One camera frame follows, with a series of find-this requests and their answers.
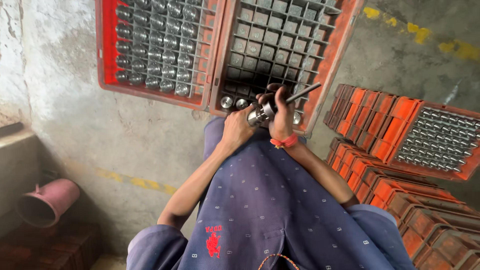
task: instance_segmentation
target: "hand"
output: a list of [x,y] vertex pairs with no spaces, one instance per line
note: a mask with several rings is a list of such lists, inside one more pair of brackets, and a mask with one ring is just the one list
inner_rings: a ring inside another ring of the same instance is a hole
[[277,113],[275,119],[268,123],[270,136],[275,140],[285,140],[293,133],[293,113],[295,111],[295,103],[285,104],[287,94],[287,87],[283,84],[269,84],[267,89],[275,91],[271,94],[258,94],[257,99],[259,104],[264,104],[267,100],[275,95],[275,104],[277,106]]
[[253,105],[247,108],[234,111],[225,119],[225,127],[220,144],[231,155],[241,145],[243,145],[255,132],[255,127],[251,127],[247,122],[247,115],[253,110]]

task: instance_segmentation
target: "metal tool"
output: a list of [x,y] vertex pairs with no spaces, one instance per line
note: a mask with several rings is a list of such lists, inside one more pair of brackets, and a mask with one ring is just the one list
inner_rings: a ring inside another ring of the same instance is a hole
[[136,72],[144,72],[147,69],[147,64],[140,59],[133,60],[132,69]]
[[132,45],[128,41],[119,40],[115,43],[115,48],[117,48],[117,52],[126,54],[132,50]]
[[248,107],[248,102],[242,98],[237,100],[237,103],[235,104],[235,107],[239,110],[243,110],[244,108]]
[[162,91],[162,92],[168,93],[171,90],[173,90],[174,88],[175,88],[175,85],[173,84],[173,82],[171,82],[169,80],[162,80],[160,82],[160,91]]
[[119,19],[122,19],[124,21],[127,21],[127,22],[132,22],[132,11],[130,8],[124,6],[124,5],[118,5],[116,8],[115,8],[115,14],[117,15],[117,17]]
[[150,0],[135,0],[135,3],[144,10],[150,9]]
[[194,49],[193,41],[182,38],[180,41],[180,51],[186,53],[192,53]]
[[[313,84],[303,91],[289,97],[285,100],[286,104],[290,104],[294,102],[296,99],[300,98],[301,96],[319,88],[321,86],[320,83]],[[247,121],[250,126],[258,126],[263,123],[265,120],[272,120],[275,117],[275,113],[277,111],[274,99],[267,100],[265,104],[262,105],[255,105],[255,109],[253,109],[247,116]]]
[[152,24],[153,28],[156,28],[158,30],[164,30],[165,26],[167,25],[167,20],[163,15],[153,14],[150,17],[150,23]]
[[180,31],[186,37],[195,38],[197,36],[197,27],[191,23],[182,23]]
[[228,108],[232,107],[233,99],[230,96],[224,96],[220,100],[220,105],[222,106],[222,108],[228,109]]
[[155,77],[148,77],[145,80],[145,85],[147,86],[147,88],[157,89],[158,86],[160,85],[160,80],[158,78],[155,78]]
[[180,33],[181,23],[175,19],[168,19],[167,20],[167,32],[177,35]]
[[150,43],[158,46],[163,45],[163,34],[158,31],[152,30],[152,32],[150,33]]
[[134,56],[145,57],[147,55],[147,48],[142,44],[135,44],[132,47],[132,53]]
[[191,79],[192,79],[191,71],[181,69],[181,68],[177,71],[177,81],[189,82]]
[[181,10],[182,10],[182,5],[178,3],[177,1],[170,1],[167,4],[167,11],[168,14],[172,17],[175,18],[180,18],[181,17]]
[[115,27],[117,35],[121,38],[131,38],[132,37],[132,27],[124,23],[119,23]]
[[119,83],[124,83],[128,81],[128,73],[125,70],[119,70],[115,72],[115,79],[117,79]]
[[133,20],[139,25],[147,25],[150,21],[150,15],[141,10],[135,10],[133,13]]
[[177,38],[172,35],[166,35],[165,38],[163,39],[163,43],[165,44],[165,47],[167,47],[168,49],[176,49],[179,45]]
[[189,92],[190,92],[190,89],[189,89],[188,85],[177,84],[177,88],[175,89],[175,94],[177,94],[181,97],[184,97],[184,96],[188,95]]
[[293,124],[298,125],[301,121],[301,116],[298,112],[293,113]]
[[190,56],[181,54],[178,58],[178,63],[180,67],[191,68],[193,65],[193,60],[190,58]]
[[139,40],[142,42],[148,42],[148,32],[147,30],[141,28],[141,27],[136,27],[133,30],[133,39],[134,40]]
[[129,80],[133,85],[141,85],[145,80],[145,75],[133,72],[130,74]]
[[154,61],[162,61],[162,51],[159,48],[153,47],[148,51],[148,58]]
[[152,7],[154,10],[162,13],[167,10],[167,2],[164,0],[152,0]]
[[177,72],[175,71],[175,68],[169,65],[165,65],[162,69],[162,76],[168,79],[173,79],[175,78]]
[[128,57],[125,55],[119,55],[115,58],[115,62],[117,63],[117,66],[121,68],[130,68],[131,62]]
[[183,7],[183,17],[189,21],[196,22],[198,19],[198,10],[191,5]]
[[165,64],[175,64],[177,58],[175,57],[175,53],[167,50],[162,55],[163,63]]
[[461,172],[461,170],[457,167],[453,167],[451,164],[447,164],[445,168],[449,171],[456,171],[456,172]]

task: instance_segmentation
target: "yellow paint line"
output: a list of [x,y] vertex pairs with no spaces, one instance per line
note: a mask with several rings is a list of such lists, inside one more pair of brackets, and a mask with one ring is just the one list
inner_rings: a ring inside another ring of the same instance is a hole
[[177,191],[175,187],[168,184],[162,184],[148,179],[128,176],[125,174],[108,171],[102,168],[95,168],[95,175],[106,179],[115,180],[119,183],[132,184],[144,189],[157,190],[169,195],[173,195],[175,191]]
[[[414,23],[398,24],[398,19],[390,16],[389,14],[376,10],[370,7],[365,7],[363,13],[368,19],[377,20],[382,18],[382,21],[390,27],[396,28],[398,25],[399,34],[410,33],[415,34],[413,40],[418,44],[425,44],[426,42],[436,42],[433,37],[433,32],[425,27],[419,27]],[[480,61],[480,48],[475,47],[467,42],[453,39],[450,42],[443,42],[437,44],[440,52],[451,53],[453,56],[465,60]]]

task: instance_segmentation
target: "red thread bracelet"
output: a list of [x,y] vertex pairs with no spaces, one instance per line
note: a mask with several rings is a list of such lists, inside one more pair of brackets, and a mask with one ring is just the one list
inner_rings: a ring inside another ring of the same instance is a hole
[[286,147],[291,147],[294,146],[298,142],[298,137],[295,133],[292,133],[292,135],[288,136],[285,140],[275,140],[275,139],[270,139],[270,142],[275,146],[275,148],[280,149],[280,148],[286,148]]

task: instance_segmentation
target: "finger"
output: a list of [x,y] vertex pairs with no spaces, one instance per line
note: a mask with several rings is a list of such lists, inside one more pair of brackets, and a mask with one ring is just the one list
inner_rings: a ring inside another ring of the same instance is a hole
[[262,96],[258,99],[258,104],[266,103],[266,101],[273,98],[274,95],[275,93],[262,94]]
[[243,110],[238,111],[238,113],[247,115],[253,110],[253,104],[250,104],[250,106],[244,108]]
[[267,85],[267,89],[269,91],[277,91],[277,89],[279,89],[282,86],[285,86],[285,85],[284,84],[279,84],[279,83],[273,83],[273,84]]
[[285,99],[284,99],[286,90],[287,88],[285,86],[282,86],[275,93],[275,104],[276,104],[276,107],[278,108],[278,112],[280,113],[287,113],[288,111],[287,104],[285,103]]

